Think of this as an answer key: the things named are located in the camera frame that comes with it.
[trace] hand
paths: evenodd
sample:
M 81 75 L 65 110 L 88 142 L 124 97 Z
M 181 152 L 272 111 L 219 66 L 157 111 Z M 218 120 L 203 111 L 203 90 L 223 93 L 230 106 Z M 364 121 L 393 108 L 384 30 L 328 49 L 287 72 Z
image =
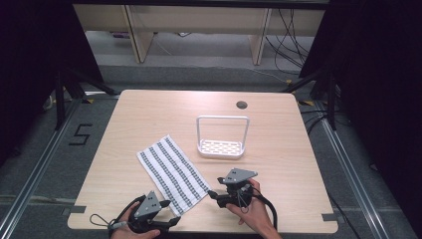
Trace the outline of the hand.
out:
M 261 191 L 260 183 L 250 178 L 252 186 Z M 252 230 L 259 233 L 264 238 L 282 238 L 277 230 L 274 228 L 270 220 L 265 204 L 256 197 L 252 197 L 251 204 L 248 208 L 240 208 L 234 204 L 226 204 L 226 208 L 232 213 L 238 215 L 239 225 L 246 223 Z
M 121 216 L 120 221 L 127 221 L 129 219 L 130 212 L 136 207 L 139 202 L 133 203 L 127 211 Z M 159 230 L 150 230 L 145 233 L 134 233 L 130 230 L 129 226 L 124 225 L 114 230 L 111 235 L 111 239 L 152 239 L 159 235 Z

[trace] cable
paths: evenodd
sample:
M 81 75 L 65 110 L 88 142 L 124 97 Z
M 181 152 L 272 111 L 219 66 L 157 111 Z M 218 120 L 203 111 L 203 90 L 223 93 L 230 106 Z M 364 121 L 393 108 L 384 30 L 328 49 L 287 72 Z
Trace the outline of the cable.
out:
M 318 116 L 312 117 L 312 118 L 310 118 L 310 119 L 306 120 L 306 121 L 304 122 L 304 124 L 307 124 L 307 123 L 308 123 L 308 122 L 310 122 L 311 120 L 314 120 L 315 118 L 320 118 L 320 117 L 321 117 L 321 115 L 318 115 Z
M 282 19 L 282 21 L 283 21 L 283 24 L 285 25 L 285 28 L 286 28 L 286 34 L 285 34 L 285 37 L 283 38 L 283 41 L 280 41 L 280 39 L 279 38 L 277 38 L 278 40 L 279 40 L 279 42 L 280 42 L 280 44 L 282 44 L 287 50 L 289 50 L 289 51 L 291 51 L 291 52 L 294 52 L 294 53 L 297 53 L 298 55 L 299 55 L 299 58 L 301 59 L 301 61 L 302 61 L 302 63 L 304 63 L 305 62 L 305 58 L 304 57 L 307 57 L 307 55 L 304 55 L 304 54 L 302 54 L 302 52 L 301 52 L 301 50 L 299 49 L 299 48 L 301 48 L 302 50 L 304 50 L 306 53 L 308 53 L 309 51 L 308 50 L 306 50 L 299 42 L 298 42 L 298 40 L 296 39 L 296 30 L 295 30 L 295 22 L 294 22 L 294 16 L 295 16 L 295 10 L 294 9 L 291 9 L 290 10 L 290 12 L 291 12 L 291 20 L 290 20 L 290 23 L 289 23 L 289 26 L 288 26 L 288 24 L 286 23 L 286 21 L 285 21 L 285 19 L 284 19 L 284 17 L 283 17 L 283 14 L 282 14 L 282 11 L 281 11 L 281 9 L 279 9 L 279 15 L 280 15 L 280 17 L 281 17 L 281 19 Z M 284 40 L 286 39 L 286 37 L 287 36 L 290 36 L 290 38 L 291 38 L 291 40 L 292 40 L 292 42 L 294 43 L 294 45 L 295 45 L 295 47 L 296 47 L 296 50 L 294 51 L 294 50 L 292 50 L 292 49 L 290 49 L 290 48 L 288 48 L 288 47 L 286 47 L 283 43 L 284 43 Z
M 240 210 L 243 212 L 243 213 L 248 213 L 249 212 L 249 207 L 242 207 L 241 205 L 242 205 L 242 203 L 241 202 L 243 202 L 243 204 L 244 205 L 248 205 L 248 203 L 246 203 L 246 201 L 245 201 L 245 199 L 243 199 L 243 197 L 242 197 L 242 195 L 241 195 L 241 191 L 237 191 L 237 197 L 238 197 L 238 205 L 239 205 L 239 207 L 240 207 Z
M 308 112 L 301 112 L 301 114 L 309 114 L 309 113 L 326 113 L 327 111 L 308 111 Z
M 275 55 L 274 55 L 274 65 L 276 66 L 276 68 L 280 71 L 280 72 L 283 72 L 283 73 L 286 73 L 286 74 L 291 74 L 291 75 L 298 75 L 299 73 L 291 73 L 291 72 L 288 72 L 288 71 L 284 71 L 284 70 L 282 70 L 282 69 L 280 69 L 279 68 L 279 65 L 277 65 L 277 56 L 278 55 L 281 55 L 281 56 L 283 56 L 286 60 L 288 60 L 288 61 L 290 61 L 291 63 L 293 63 L 293 64 L 295 64 L 295 65 L 297 65 L 297 67 L 299 67 L 299 68 L 301 68 L 302 66 L 301 65 L 298 65 L 298 62 L 296 62 L 295 60 L 293 60 L 293 59 L 291 59 L 289 56 L 287 56 L 286 54 L 284 54 L 284 53 L 282 53 L 282 52 L 280 52 L 279 51 L 279 48 L 280 48 L 280 46 L 279 46 L 279 48 L 277 48 L 276 49 L 276 47 L 270 42 L 270 40 L 268 39 L 268 37 L 266 37 L 266 40 L 267 40 L 267 42 L 270 44 L 270 46 L 273 48 L 273 50 L 275 51 Z
M 296 65 L 296 66 L 297 66 L 297 67 L 299 67 L 299 68 L 301 68 L 301 67 L 303 66 L 301 63 L 299 63 L 299 62 L 295 61 L 293 58 L 291 58 L 291 57 L 289 57 L 288 55 L 286 55 L 285 53 L 281 52 L 281 51 L 280 51 L 280 47 L 281 47 L 282 45 L 279 45 L 279 47 L 278 47 L 278 48 L 276 48 L 276 47 L 273 45 L 273 43 L 270 41 L 270 39 L 268 39 L 268 37 L 267 37 L 267 36 L 266 36 L 265 38 L 266 38 L 267 42 L 270 44 L 270 46 L 273 48 L 273 50 L 276 52 L 276 57 L 277 57 L 277 55 L 280 55 L 280 56 L 282 56 L 283 58 L 285 58 L 286 60 L 288 60 L 289 62 L 293 63 L 294 65 Z
M 216 68 L 216 69 L 229 69 L 229 70 L 243 69 L 243 70 L 249 70 L 249 71 L 252 71 L 252 72 L 255 72 L 255 73 L 261 74 L 261 75 L 265 75 L 265 76 L 269 76 L 269 77 L 275 78 L 275 79 L 277 79 L 277 80 L 279 80 L 279 81 L 281 81 L 281 82 L 283 82 L 283 83 L 286 83 L 286 84 L 288 83 L 286 80 L 280 79 L 280 78 L 278 78 L 278 77 L 277 77 L 277 76 L 275 76 L 275 75 L 268 74 L 268 73 L 263 73 L 263 72 L 260 72 L 260 71 L 258 71 L 258 70 L 255 70 L 255 69 L 250 69 L 250 68 L 229 68 L 229 67 L 221 67 L 221 66 L 214 66 L 214 67 L 202 67 L 202 66 L 198 66 L 198 65 L 191 65 L 191 64 L 178 64 L 178 65 L 180 65 L 180 66 L 184 66 L 184 67 L 196 67 L 196 68 Z
M 99 219 L 101 219 L 105 224 L 99 224 L 99 223 L 97 223 L 97 222 L 94 222 L 93 221 L 93 217 L 94 216 L 96 216 L 97 218 L 99 218 Z M 111 222 L 107 222 L 103 217 L 101 217 L 101 216 L 99 216 L 98 214 L 96 214 L 96 213 L 94 213 L 93 215 L 91 215 L 91 217 L 90 217 L 90 222 L 92 223 L 92 224 L 94 224 L 94 225 L 96 225 L 96 226 L 101 226 L 101 227 L 108 227 L 110 224 L 111 224 Z
M 345 215 L 345 213 L 343 212 L 343 210 L 341 209 L 341 207 L 338 205 L 338 203 L 334 200 L 334 198 L 331 196 L 331 194 L 329 192 L 327 192 L 329 199 L 332 201 L 332 203 L 334 203 L 335 207 L 338 209 L 338 211 L 341 213 L 341 215 L 344 217 L 345 222 L 347 223 L 347 225 L 350 227 L 350 229 L 353 231 L 354 235 L 356 236 L 356 238 L 360 239 L 359 234 L 357 233 L 356 229 L 354 228 L 354 226 L 351 224 L 351 222 L 348 220 L 347 216 Z
M 255 188 L 254 186 L 252 186 L 252 188 L 254 190 L 256 190 L 259 194 L 258 195 L 254 195 L 252 194 L 253 197 L 258 198 L 259 200 L 261 200 L 264 204 L 266 204 L 268 207 L 270 207 L 271 212 L 273 213 L 273 226 L 274 228 L 276 228 L 277 231 L 277 225 L 278 225 L 278 216 L 277 216 L 277 210 L 274 207 L 273 203 L 271 203 L 270 200 L 268 200 L 266 197 L 264 197 L 264 195 L 260 192 L 260 190 L 258 190 L 257 188 Z
M 316 118 L 318 118 L 317 120 L 315 120 L 314 122 L 313 122 L 313 124 L 311 124 L 311 126 L 308 128 L 308 130 L 307 130 L 307 132 L 308 132 L 308 135 L 310 135 L 311 134 L 311 131 L 313 130 L 313 128 L 317 125 L 317 123 L 319 123 L 321 120 L 323 120 L 323 119 L 325 119 L 325 118 L 327 118 L 328 117 L 328 115 L 323 115 L 323 116 L 317 116 Z

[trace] black cable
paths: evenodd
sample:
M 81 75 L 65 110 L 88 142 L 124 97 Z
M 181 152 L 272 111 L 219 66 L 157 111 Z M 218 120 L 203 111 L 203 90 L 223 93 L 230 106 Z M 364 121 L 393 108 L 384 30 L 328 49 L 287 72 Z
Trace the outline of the black cable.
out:
M 124 215 L 124 213 L 126 213 L 126 211 L 135 203 L 135 202 L 140 202 L 141 200 L 143 200 L 145 198 L 145 196 L 140 196 L 137 197 L 135 199 L 133 199 L 133 201 L 131 201 L 129 204 L 127 204 L 126 207 L 124 207 L 124 209 L 120 212 L 120 214 L 117 216 L 117 218 L 115 220 L 112 220 L 111 223 L 108 225 L 108 237 L 111 238 L 112 233 L 114 232 L 114 229 L 112 229 L 112 225 L 114 223 L 118 223 L 118 221 L 120 221 L 121 217 Z
M 295 61 L 293 58 L 289 57 L 288 55 L 286 55 L 285 53 L 280 51 L 280 46 L 278 48 L 276 48 L 273 43 L 270 41 L 270 39 L 268 39 L 268 37 L 266 37 L 267 42 L 270 44 L 270 46 L 273 48 L 273 50 L 276 52 L 276 57 L 277 55 L 282 56 L 283 58 L 285 58 L 286 60 L 288 60 L 289 62 L 293 63 L 294 65 L 296 65 L 297 67 L 301 68 L 303 65 L 297 61 Z
M 308 132 L 308 135 L 310 135 L 311 134 L 311 131 L 313 130 L 313 128 L 317 125 L 317 123 L 319 123 L 321 120 L 323 120 L 323 119 L 325 119 L 325 118 L 327 118 L 328 117 L 328 115 L 323 115 L 323 116 L 317 116 L 317 120 L 315 120 L 312 124 L 311 124 L 311 126 L 308 128 L 308 130 L 307 130 L 307 132 Z
M 242 205 L 242 202 L 243 202 L 244 205 L 248 205 L 248 203 L 246 203 L 245 199 L 243 199 L 243 197 L 241 196 L 241 192 L 239 190 L 237 191 L 237 197 L 238 197 L 238 203 L 239 203 L 238 205 L 239 206 Z M 240 210 L 243 213 L 248 213 L 249 212 L 249 207 L 240 207 Z
M 354 226 L 351 224 L 350 220 L 348 220 L 347 216 L 345 215 L 345 213 L 343 212 L 343 210 L 341 209 L 341 207 L 338 205 L 338 203 L 334 200 L 334 198 L 331 196 L 331 194 L 329 192 L 327 192 L 327 194 L 328 194 L 329 199 L 332 201 L 332 203 L 334 203 L 335 207 L 338 209 L 338 211 L 344 217 L 345 222 L 350 227 L 350 229 L 353 231 L 353 233 L 356 236 L 356 238 L 360 239 L 359 234 L 357 233 L 357 231 L 354 228 Z
M 252 196 L 258 198 L 264 204 L 266 204 L 268 207 L 270 207 L 270 210 L 273 213 L 273 226 L 274 226 L 274 228 L 276 228 L 276 231 L 277 231 L 278 216 L 277 216 L 277 210 L 276 210 L 276 208 L 274 207 L 273 203 L 271 203 L 270 200 L 268 200 L 266 197 L 264 197 L 264 195 L 260 192 L 260 190 L 258 190 L 254 186 L 252 186 L 252 188 L 259 193 L 259 195 L 252 194 Z
M 321 111 L 308 111 L 308 112 L 301 112 L 301 114 L 309 114 L 309 113 L 326 113 L 327 110 L 321 110 Z
M 320 117 L 321 117 L 321 115 L 314 116 L 314 117 L 312 117 L 312 118 L 310 118 L 310 119 L 306 120 L 306 121 L 304 122 L 304 125 L 307 125 L 307 123 L 308 123 L 308 122 L 310 122 L 311 120 L 314 120 L 314 119 L 316 119 L 316 118 L 320 118 Z
M 101 219 L 105 224 L 98 224 L 98 223 L 96 223 L 96 222 L 94 222 L 93 221 L 93 217 L 94 216 L 96 216 L 96 217 L 98 217 L 99 219 Z M 101 216 L 99 216 L 98 214 L 93 214 L 93 215 L 91 215 L 91 217 L 90 217 L 90 222 L 92 223 L 92 224 L 94 224 L 94 225 L 96 225 L 96 226 L 102 226 L 102 227 L 108 227 L 109 225 L 110 225 L 110 222 L 107 222 L 105 219 L 103 219 Z
M 282 73 L 286 73 L 286 74 L 290 74 L 290 75 L 296 75 L 296 76 L 299 74 L 299 73 L 296 73 L 296 72 L 288 72 L 288 71 L 285 71 L 285 70 L 280 69 L 279 66 L 277 65 L 277 53 L 274 56 L 274 65 Z
M 295 47 L 296 47 L 296 50 L 294 51 L 294 50 L 292 50 L 292 49 L 290 49 L 290 48 L 288 48 L 288 47 L 286 47 L 285 45 L 283 45 L 286 49 L 288 49 L 289 51 L 291 51 L 291 52 L 294 52 L 294 53 L 297 53 L 298 55 L 299 55 L 299 57 L 300 57 L 300 59 L 301 59 L 301 61 L 302 61 L 302 63 L 304 63 L 305 62 L 305 59 L 304 59 L 304 56 L 305 57 L 307 57 L 306 55 L 304 55 L 304 54 L 302 54 L 302 52 L 301 52 L 301 50 L 299 49 L 299 48 L 301 48 L 301 49 L 303 49 L 305 52 L 307 52 L 308 53 L 308 51 L 304 48 L 304 47 L 302 47 L 302 45 L 298 42 L 298 40 L 296 39 L 296 30 L 295 30 L 295 22 L 294 22 L 294 15 L 295 15 L 295 10 L 294 9 L 291 9 L 291 21 L 290 21 L 290 23 L 289 23 L 289 26 L 288 26 L 288 24 L 286 23 L 286 21 L 285 21 L 285 19 L 284 19 L 284 17 L 283 17 L 283 14 L 282 14 L 282 12 L 281 12 L 281 10 L 279 9 L 279 15 L 280 15 L 280 17 L 281 17 L 281 19 L 282 19 L 282 21 L 283 21 L 283 24 L 285 25 L 285 28 L 286 28 L 286 34 L 285 34 L 285 37 L 283 38 L 283 41 L 280 41 L 279 39 L 279 42 L 281 43 L 281 44 L 283 44 L 283 42 L 284 42 L 284 40 L 286 39 L 286 37 L 289 35 L 290 36 L 290 38 L 291 38 L 291 40 L 292 40 L 292 42 L 294 43 L 294 45 L 295 45 Z

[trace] black and white cloth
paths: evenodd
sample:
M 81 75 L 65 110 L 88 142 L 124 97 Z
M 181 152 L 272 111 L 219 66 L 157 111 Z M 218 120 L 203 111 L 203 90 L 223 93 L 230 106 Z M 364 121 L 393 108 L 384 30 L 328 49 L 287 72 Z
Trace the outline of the black and white cloth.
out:
M 211 190 L 193 163 L 170 135 L 137 153 L 176 216 L 195 206 Z

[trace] white basket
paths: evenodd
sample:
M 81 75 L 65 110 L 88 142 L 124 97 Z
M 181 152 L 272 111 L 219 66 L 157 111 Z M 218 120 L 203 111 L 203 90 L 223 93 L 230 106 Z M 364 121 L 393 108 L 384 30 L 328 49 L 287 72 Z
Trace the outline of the white basket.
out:
M 202 119 L 221 120 L 245 120 L 245 133 L 242 141 L 223 141 L 201 138 L 200 121 Z M 198 151 L 202 156 L 212 158 L 238 159 L 245 152 L 246 134 L 248 133 L 249 118 L 247 117 L 221 117 L 221 116 L 200 116 L 196 119 L 196 130 L 198 134 Z

